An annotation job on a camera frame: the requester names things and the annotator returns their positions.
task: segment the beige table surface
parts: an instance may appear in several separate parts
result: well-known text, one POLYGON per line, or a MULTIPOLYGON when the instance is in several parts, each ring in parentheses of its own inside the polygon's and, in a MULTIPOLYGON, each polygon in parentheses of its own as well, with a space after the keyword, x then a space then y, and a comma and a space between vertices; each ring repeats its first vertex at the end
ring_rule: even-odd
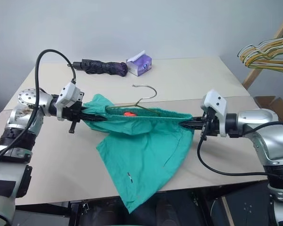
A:
MULTIPOLYGON (((175 85, 177 88, 173 89, 172 84, 176 82, 170 85, 164 83, 162 77, 161 79, 157 78, 158 75, 154 73, 155 68, 153 68, 151 74, 155 80, 149 81, 146 79, 146 74, 144 78, 143 76, 135 77, 133 75, 122 78, 116 75, 103 74, 93 76, 78 73, 77 86, 85 92, 85 101, 90 100, 95 93, 99 92, 114 100, 115 103, 130 103, 133 102, 131 96, 134 96, 135 101, 136 98, 140 98, 141 95, 145 95, 145 92, 148 92, 143 89, 142 92, 138 92, 138 95, 126 95, 128 92, 132 92, 132 88, 130 87, 132 81, 136 81, 136 84, 152 85, 155 88, 157 88, 156 84, 162 82, 164 85, 161 85, 157 89, 163 90, 163 95, 159 95, 157 98, 153 99, 153 101, 156 100, 157 102, 144 103, 143 106, 155 106, 172 111, 191 113, 194 116, 202 115, 202 110, 200 109, 201 98, 211 88, 215 88, 218 92, 227 97, 229 113, 257 108, 257 105, 247 91, 239 84, 238 80, 229 72, 226 66, 222 65, 223 63, 220 59, 215 57, 211 58, 211 60, 213 62, 211 70, 213 70, 214 73, 208 74, 209 70, 204 69, 206 73, 203 75, 198 74, 197 76, 199 77, 199 81, 192 81, 189 77, 191 75, 181 77, 183 80, 186 79, 191 86, 191 88, 188 88, 188 82, 186 82, 185 87, 187 90, 183 92, 180 86, 175 85), (209 77, 215 81, 215 86, 213 82, 209 81, 208 87, 203 85, 204 81, 202 78, 205 77, 209 77), (119 82, 121 79, 124 79, 123 81, 126 85, 119 82), (103 80, 111 80, 109 84, 107 83, 110 89, 105 86, 106 83, 103 82, 103 80), (120 86, 121 89, 114 88, 113 83, 120 86), (170 95, 170 92, 174 93, 174 91, 176 97, 170 95)), ((183 59, 183 61, 184 63, 180 60, 162 60, 160 63, 159 61, 155 61, 156 63, 154 65, 158 68, 159 65, 161 67, 159 70, 157 69, 157 72, 165 71, 167 73, 167 70, 163 68, 166 65, 177 67, 182 64, 182 66, 185 65, 189 67, 189 65, 192 64, 193 70, 198 70, 200 73, 200 68, 197 69, 197 65, 201 62, 203 63, 204 58, 202 58, 202 60, 197 58, 183 59)), ((173 72, 176 71, 172 67, 170 67, 169 70, 173 72)), ((179 83, 183 85, 185 82, 176 80, 176 77, 180 77, 179 74, 180 73, 172 75, 172 80, 180 81, 179 83)), ((41 66, 40 86, 49 93, 59 93, 63 85, 66 84, 70 78, 70 70, 65 67, 65 65, 44 64, 41 66)), ((34 87, 32 73, 30 73, 23 82, 19 90, 31 87, 34 87)), ((17 98, 15 97, 16 96, 11 99, 5 110, 0 113, 0 136, 3 133, 3 128, 11 112, 10 109, 17 103, 17 98)), ((69 134, 68 130, 70 124, 71 122, 69 121, 58 121, 55 117, 44 117, 44 124, 36 139, 36 144, 33 148, 33 157, 30 162, 30 165, 33 167, 32 180, 27 195, 23 198, 16 199, 17 205, 62 202, 118 195, 105 165, 96 150, 96 145, 106 137, 106 134, 89 129, 84 122, 77 124, 75 134, 69 134)), ((196 131, 193 145, 184 163, 171 180, 161 189, 162 191, 265 179, 265 177, 227 177, 209 171, 203 167, 197 159, 196 147, 199 138, 200 133, 196 131)), ((263 167, 256 156, 252 143, 245 138, 209 137, 208 141, 204 142, 202 145, 201 150, 203 159, 210 166, 218 170, 226 172, 263 171, 263 167)))

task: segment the tissue box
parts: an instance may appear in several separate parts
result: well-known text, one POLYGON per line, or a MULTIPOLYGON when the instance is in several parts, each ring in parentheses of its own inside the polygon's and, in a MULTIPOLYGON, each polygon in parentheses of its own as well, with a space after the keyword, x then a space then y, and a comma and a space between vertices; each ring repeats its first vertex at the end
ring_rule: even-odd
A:
POLYGON ((126 63, 128 71, 136 76, 140 76, 152 68, 152 58, 146 54, 141 55, 134 61, 130 61, 130 59, 128 59, 126 63))

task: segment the wire hanger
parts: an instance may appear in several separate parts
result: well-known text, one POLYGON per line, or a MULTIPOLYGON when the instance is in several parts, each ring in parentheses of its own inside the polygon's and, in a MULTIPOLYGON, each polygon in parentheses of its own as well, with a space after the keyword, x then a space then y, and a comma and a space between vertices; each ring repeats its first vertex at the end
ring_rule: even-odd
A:
POLYGON ((143 98, 139 99, 139 100, 138 100, 135 104, 133 104, 133 105, 108 106, 108 107, 106 107, 106 109, 110 109, 110 108, 121 108, 121 107, 140 107, 140 108, 145 109, 145 110, 147 110, 147 111, 149 111, 149 112, 153 112, 153 113, 156 113, 156 114, 160 115, 160 112, 157 112, 157 111, 155 111, 155 110, 152 110, 152 109, 149 109, 149 108, 146 108, 146 107, 143 107, 143 106, 138 105, 141 100, 152 99, 152 98, 156 97, 157 91, 156 91, 153 87, 148 86, 148 85, 134 85, 134 84, 132 84, 132 86, 133 86, 133 87, 148 87, 148 88, 154 90, 155 94, 154 94, 153 96, 151 96, 151 97, 143 97, 143 98))

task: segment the white wall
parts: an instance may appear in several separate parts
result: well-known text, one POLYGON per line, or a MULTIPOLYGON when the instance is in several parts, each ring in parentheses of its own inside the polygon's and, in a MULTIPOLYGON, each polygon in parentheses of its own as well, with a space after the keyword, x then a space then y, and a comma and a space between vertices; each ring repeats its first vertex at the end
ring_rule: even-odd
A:
MULTIPOLYGON (((46 48, 71 61, 125 60, 141 49, 153 58, 217 55, 243 81, 238 51, 273 37, 282 21, 283 0, 0 0, 0 110, 46 48)), ((283 74, 263 72, 250 93, 283 97, 283 74)))

